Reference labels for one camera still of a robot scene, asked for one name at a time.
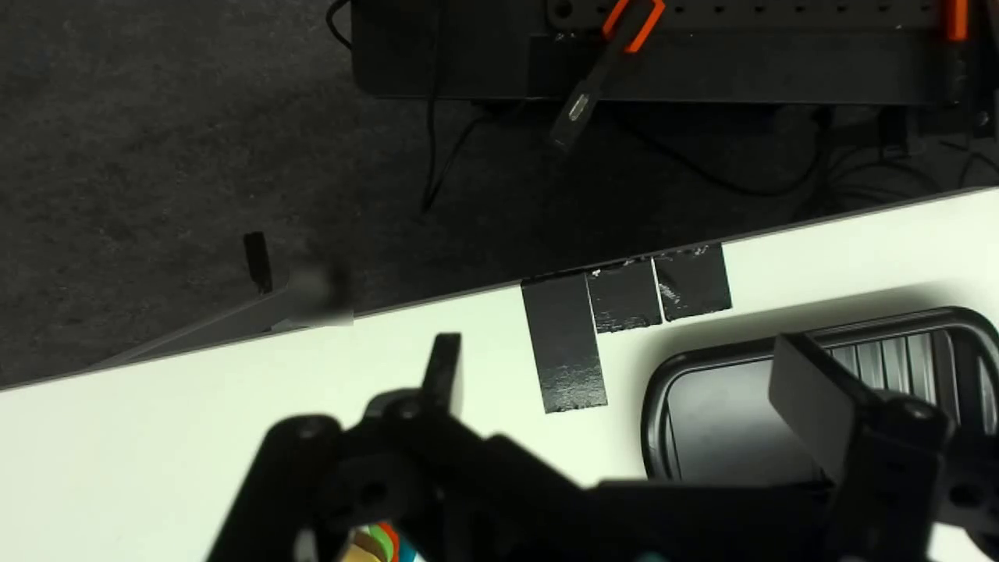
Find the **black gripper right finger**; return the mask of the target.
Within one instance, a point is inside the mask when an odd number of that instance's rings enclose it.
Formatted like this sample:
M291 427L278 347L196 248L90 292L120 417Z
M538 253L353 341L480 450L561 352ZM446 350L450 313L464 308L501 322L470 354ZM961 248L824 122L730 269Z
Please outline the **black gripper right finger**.
M768 402L829 480L858 464L864 439L937 456L952 437L952 421L937 405L871 389L807 335L775 341Z

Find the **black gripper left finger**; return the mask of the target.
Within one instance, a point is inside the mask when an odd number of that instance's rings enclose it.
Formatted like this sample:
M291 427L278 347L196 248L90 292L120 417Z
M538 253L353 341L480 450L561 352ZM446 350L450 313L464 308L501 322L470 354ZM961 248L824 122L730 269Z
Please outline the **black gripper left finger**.
M454 410L454 389L460 377L462 336L457 330L436 335L420 377L420 399L441 411Z

